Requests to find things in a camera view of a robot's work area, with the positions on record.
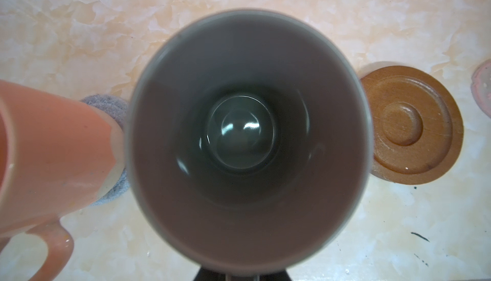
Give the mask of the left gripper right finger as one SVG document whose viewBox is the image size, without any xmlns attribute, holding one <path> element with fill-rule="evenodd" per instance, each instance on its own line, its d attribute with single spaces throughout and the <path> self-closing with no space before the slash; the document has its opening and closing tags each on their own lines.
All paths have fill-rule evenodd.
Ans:
<svg viewBox="0 0 491 281">
<path fill-rule="evenodd" d="M 286 270 L 275 272 L 267 275 L 261 275 L 260 281 L 292 281 Z"/>
</svg>

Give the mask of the pink flower coaster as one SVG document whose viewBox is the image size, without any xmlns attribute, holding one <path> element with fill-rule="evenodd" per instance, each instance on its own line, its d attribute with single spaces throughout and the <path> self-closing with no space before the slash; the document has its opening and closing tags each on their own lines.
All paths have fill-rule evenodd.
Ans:
<svg viewBox="0 0 491 281">
<path fill-rule="evenodd" d="M 481 111 L 491 117 L 490 105 L 490 59 L 483 62 L 471 78 L 471 92 Z"/>
</svg>

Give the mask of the grey woven round coaster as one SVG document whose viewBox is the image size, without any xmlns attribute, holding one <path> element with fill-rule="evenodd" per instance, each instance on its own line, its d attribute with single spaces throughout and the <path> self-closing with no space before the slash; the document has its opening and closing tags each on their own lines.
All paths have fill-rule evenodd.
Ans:
<svg viewBox="0 0 491 281">
<path fill-rule="evenodd" d="M 121 128 L 124 127 L 125 116 L 128 109 L 128 102 L 126 100 L 113 95 L 96 94 L 85 97 L 81 102 L 107 113 Z M 115 185 L 104 196 L 91 204 L 91 206 L 107 204 L 122 196 L 129 188 L 130 184 L 127 180 L 127 170 L 124 168 Z"/>
</svg>

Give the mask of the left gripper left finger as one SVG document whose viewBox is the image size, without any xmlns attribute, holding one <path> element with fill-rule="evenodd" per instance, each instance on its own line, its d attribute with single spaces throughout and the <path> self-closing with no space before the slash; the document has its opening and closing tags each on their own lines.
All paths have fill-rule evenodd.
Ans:
<svg viewBox="0 0 491 281">
<path fill-rule="evenodd" d="M 193 281 L 226 281 L 226 275 L 201 267 Z"/>
</svg>

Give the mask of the brown wooden round coaster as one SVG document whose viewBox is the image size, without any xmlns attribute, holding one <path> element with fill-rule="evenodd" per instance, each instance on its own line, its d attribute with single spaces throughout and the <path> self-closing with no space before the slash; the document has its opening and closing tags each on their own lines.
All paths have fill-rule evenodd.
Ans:
<svg viewBox="0 0 491 281">
<path fill-rule="evenodd" d="M 431 75 L 407 66 L 361 80 L 372 112 L 372 174 L 403 185 L 437 180 L 457 161 L 464 123 L 454 98 Z"/>
</svg>

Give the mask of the grey mug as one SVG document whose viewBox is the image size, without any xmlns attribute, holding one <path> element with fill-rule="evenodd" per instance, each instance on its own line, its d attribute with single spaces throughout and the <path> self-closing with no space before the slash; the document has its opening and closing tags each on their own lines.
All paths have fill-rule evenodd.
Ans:
<svg viewBox="0 0 491 281">
<path fill-rule="evenodd" d="M 240 9 L 177 32 L 144 69 L 128 178 L 156 233 L 226 280 L 260 280 L 330 244 L 373 160 L 367 98 L 318 30 Z"/>
</svg>

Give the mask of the orange mug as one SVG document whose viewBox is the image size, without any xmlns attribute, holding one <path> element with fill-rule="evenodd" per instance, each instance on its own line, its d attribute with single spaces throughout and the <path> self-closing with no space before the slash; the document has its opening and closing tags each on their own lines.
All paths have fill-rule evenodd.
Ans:
<svg viewBox="0 0 491 281">
<path fill-rule="evenodd" d="M 74 241 L 61 217 L 96 202 L 124 171 L 124 133 L 89 104 L 1 82 L 1 246 L 20 233 L 48 254 L 34 280 L 53 280 Z"/>
</svg>

